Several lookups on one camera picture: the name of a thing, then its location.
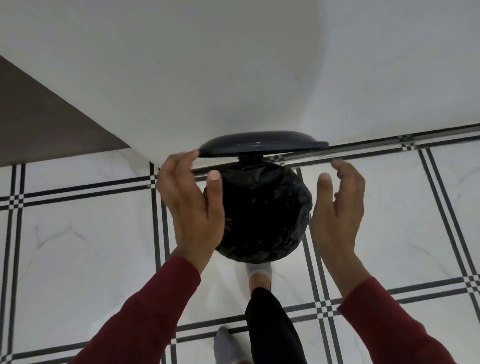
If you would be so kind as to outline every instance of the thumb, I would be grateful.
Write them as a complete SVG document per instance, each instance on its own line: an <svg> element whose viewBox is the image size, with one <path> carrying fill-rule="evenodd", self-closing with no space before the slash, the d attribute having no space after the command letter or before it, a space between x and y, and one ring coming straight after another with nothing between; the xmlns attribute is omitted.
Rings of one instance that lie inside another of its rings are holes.
<svg viewBox="0 0 480 364"><path fill-rule="evenodd" d="M328 173L322 173L317 182L317 202L314 213L317 212L321 217L335 214L333 204L333 184L332 177Z"/></svg>
<svg viewBox="0 0 480 364"><path fill-rule="evenodd" d="M225 220L223 209L222 176L217 170L211 170L207 175L208 219L215 222Z"/></svg>

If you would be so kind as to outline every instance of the forearm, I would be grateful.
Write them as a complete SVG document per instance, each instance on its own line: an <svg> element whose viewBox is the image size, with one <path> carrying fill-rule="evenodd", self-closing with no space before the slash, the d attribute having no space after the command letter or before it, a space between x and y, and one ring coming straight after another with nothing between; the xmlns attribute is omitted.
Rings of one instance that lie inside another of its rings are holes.
<svg viewBox="0 0 480 364"><path fill-rule="evenodd" d="M406 313L360 260L351 263L332 271L346 297L338 310L359 334L374 364L454 363L448 350Z"/></svg>
<svg viewBox="0 0 480 364"><path fill-rule="evenodd" d="M190 262L170 258L71 363L158 364L199 284L200 275Z"/></svg>

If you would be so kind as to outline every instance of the gray sock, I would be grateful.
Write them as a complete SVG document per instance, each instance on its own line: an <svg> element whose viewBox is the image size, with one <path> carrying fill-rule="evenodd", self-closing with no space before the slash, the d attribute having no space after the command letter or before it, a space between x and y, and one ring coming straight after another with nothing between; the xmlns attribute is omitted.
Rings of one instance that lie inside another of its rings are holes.
<svg viewBox="0 0 480 364"><path fill-rule="evenodd" d="M265 274L272 281L272 263L250 264L246 263L248 279L255 273Z"/></svg>
<svg viewBox="0 0 480 364"><path fill-rule="evenodd" d="M226 328L219 328L213 339L216 364L238 364L247 360L239 343Z"/></svg>

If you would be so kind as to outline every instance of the hand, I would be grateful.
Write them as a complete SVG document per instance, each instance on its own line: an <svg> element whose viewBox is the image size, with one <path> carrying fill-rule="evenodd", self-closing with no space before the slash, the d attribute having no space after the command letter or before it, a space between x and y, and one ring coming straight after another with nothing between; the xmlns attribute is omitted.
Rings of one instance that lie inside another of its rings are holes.
<svg viewBox="0 0 480 364"><path fill-rule="evenodd" d="M197 157L196 150L169 156L156 187L173 217L175 254L188 259L201 273L222 240L225 212L220 172L208 173L205 198L191 171Z"/></svg>
<svg viewBox="0 0 480 364"><path fill-rule="evenodd" d="M365 179L350 163L334 159L331 164L340 178L340 189L333 201L331 176L319 176L312 217L313 240L342 297L346 297L370 276L354 252L363 217Z"/></svg>

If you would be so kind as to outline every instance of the brown wall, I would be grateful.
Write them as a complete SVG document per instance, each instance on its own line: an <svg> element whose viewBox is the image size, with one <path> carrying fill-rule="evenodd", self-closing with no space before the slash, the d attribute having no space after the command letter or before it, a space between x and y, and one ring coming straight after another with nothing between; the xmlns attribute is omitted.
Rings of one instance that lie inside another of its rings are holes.
<svg viewBox="0 0 480 364"><path fill-rule="evenodd" d="M0 167L127 147L0 56Z"/></svg>

